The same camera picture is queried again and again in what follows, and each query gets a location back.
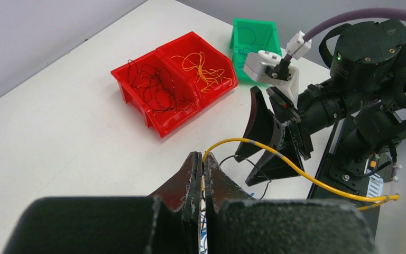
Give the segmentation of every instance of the yellow cable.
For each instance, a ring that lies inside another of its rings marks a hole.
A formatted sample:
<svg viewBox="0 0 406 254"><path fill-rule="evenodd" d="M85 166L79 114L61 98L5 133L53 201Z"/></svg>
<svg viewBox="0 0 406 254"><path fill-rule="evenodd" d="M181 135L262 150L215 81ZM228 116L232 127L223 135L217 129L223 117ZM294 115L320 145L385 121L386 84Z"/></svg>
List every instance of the yellow cable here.
<svg viewBox="0 0 406 254"><path fill-rule="evenodd" d="M198 64L194 63L191 60L189 60L189 57L191 57L193 55L198 55L198 57L199 57ZM205 61L206 61L205 54L203 52L190 53L186 57L172 56L171 58L174 58L174 57L183 58L183 62L181 64L181 67L183 68L184 71L191 71L191 70L194 70L194 69L197 70L196 82L199 82L200 80L202 80L203 82L206 83L206 86L203 89L200 90L202 93L206 93L210 88L213 88L214 85L220 85L220 83L222 83L223 79L230 80L231 85L233 84L233 79L232 78L227 78L227 77L222 76L223 73L225 73L225 70L223 70L223 69L218 69L218 70L209 69L209 71L208 71L203 67L203 65L205 64ZM185 67L184 64L186 62L191 63L192 66Z"/></svg>
<svg viewBox="0 0 406 254"><path fill-rule="evenodd" d="M346 197L346 198L350 198L350 199L354 199L357 201L362 201L362 202L379 202L376 204L373 204L372 206L363 206L360 207L360 210L366 210L372 207L376 207L379 205L384 204L385 202L387 202L388 200L398 200L399 199L399 194L394 194L394 195L387 195L387 196L379 196L379 197L364 197L364 196L358 196L358 195L354 195L351 193L347 193L347 192L343 192L339 189L333 188L323 182L320 182L319 180L315 179L314 177L310 176L309 174L307 174L306 172L304 172L303 170L301 170L297 165L295 165L291 160L289 160L286 156L282 155L281 153L279 153L278 151L274 150L273 148L266 146L264 144L261 144L257 141L254 140L250 140L250 139L244 139L244 138L232 138L232 139L225 139L222 141L219 141L217 143L215 143L214 145L212 145L206 152L205 155L203 156L203 163L206 161L206 158L208 157L209 153L212 151L212 149L216 148L217 146L224 144L224 143L228 143L228 142L235 142L235 141L239 141L239 142L245 142L245 143L250 143L253 144L255 146L258 146L262 149L267 150L268 152L280 157L285 163L287 163L291 168L293 168L293 170L295 170L297 173L299 173L301 176L305 177L307 180L311 181L312 183L314 183L315 185L328 190L332 193L335 193L337 195L340 195L342 197Z"/></svg>

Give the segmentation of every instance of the gray wall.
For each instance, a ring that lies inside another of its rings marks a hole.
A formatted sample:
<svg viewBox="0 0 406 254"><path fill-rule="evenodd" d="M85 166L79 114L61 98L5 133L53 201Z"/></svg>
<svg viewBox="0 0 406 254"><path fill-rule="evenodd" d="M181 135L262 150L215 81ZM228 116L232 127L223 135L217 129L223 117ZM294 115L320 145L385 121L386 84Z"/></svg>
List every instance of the gray wall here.
<svg viewBox="0 0 406 254"><path fill-rule="evenodd" d="M266 20L276 23L282 48L298 32L337 14L367 7L406 8L402 0L178 0L217 19L233 24L233 18ZM305 58L324 66L318 45L326 32L315 37ZM334 48L335 40L328 42Z"/></svg>
<svg viewBox="0 0 406 254"><path fill-rule="evenodd" d="M0 97L145 0L0 0Z"/></svg>

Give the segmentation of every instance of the table surface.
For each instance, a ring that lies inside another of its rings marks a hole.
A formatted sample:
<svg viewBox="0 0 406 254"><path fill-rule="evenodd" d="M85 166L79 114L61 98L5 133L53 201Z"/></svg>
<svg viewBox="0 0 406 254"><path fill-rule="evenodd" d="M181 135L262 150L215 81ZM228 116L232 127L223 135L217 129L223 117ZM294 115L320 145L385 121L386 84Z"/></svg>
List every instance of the table surface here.
<svg viewBox="0 0 406 254"><path fill-rule="evenodd" d="M148 195L189 152L243 135L251 85L239 84L164 139L123 102L110 71L189 31L230 57L231 25L172 0L150 0L0 98L0 251L37 198ZM293 64L301 70L300 91L329 78L309 60ZM314 152L303 163L311 175L329 134L327 128L312 136ZM237 145L214 154L220 161ZM229 177L261 195L264 183L244 183L250 170L246 162L224 164ZM310 186L303 177L275 180L265 198L306 198Z"/></svg>

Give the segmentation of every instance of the white label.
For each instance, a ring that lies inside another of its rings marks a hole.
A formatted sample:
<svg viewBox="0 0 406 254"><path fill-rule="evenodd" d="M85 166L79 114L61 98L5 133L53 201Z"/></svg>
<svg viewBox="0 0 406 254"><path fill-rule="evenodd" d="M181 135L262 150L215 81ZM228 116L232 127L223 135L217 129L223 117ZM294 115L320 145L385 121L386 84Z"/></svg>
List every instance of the white label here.
<svg viewBox="0 0 406 254"><path fill-rule="evenodd" d="M384 189L384 180L378 174L370 176L366 196L367 197L382 196L383 189Z"/></svg>

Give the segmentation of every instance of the green plastic bin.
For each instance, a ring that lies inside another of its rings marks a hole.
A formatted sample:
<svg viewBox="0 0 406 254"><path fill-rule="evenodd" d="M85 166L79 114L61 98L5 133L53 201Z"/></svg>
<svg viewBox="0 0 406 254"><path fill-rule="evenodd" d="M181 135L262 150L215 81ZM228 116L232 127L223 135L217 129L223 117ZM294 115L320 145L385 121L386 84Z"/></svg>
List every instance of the green plastic bin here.
<svg viewBox="0 0 406 254"><path fill-rule="evenodd" d="M233 51L231 60L237 79L244 83L257 83L243 71L249 52L267 50L282 56L276 25L268 21L234 19L229 48Z"/></svg>

